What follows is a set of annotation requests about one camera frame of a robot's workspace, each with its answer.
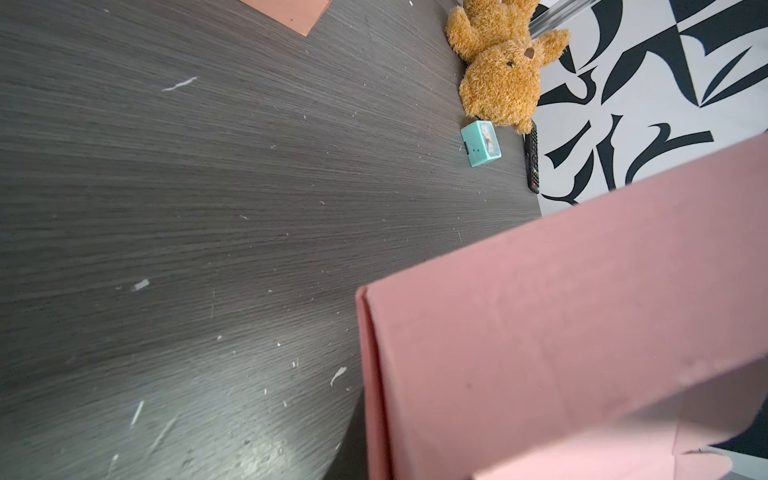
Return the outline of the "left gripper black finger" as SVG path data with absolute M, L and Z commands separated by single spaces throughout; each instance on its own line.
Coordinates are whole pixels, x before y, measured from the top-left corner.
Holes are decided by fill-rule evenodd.
M 365 392 L 361 391 L 346 434 L 323 479 L 367 480 L 368 477 Z

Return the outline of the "pink cardboard box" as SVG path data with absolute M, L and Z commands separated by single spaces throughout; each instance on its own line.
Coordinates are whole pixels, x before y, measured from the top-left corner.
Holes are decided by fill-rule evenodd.
M 373 479 L 721 479 L 767 396 L 767 138 L 371 283 Z

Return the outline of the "orange cardboard box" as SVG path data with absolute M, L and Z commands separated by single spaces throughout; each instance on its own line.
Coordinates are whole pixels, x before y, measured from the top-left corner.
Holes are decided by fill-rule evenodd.
M 331 0 L 241 0 L 242 3 L 307 37 Z

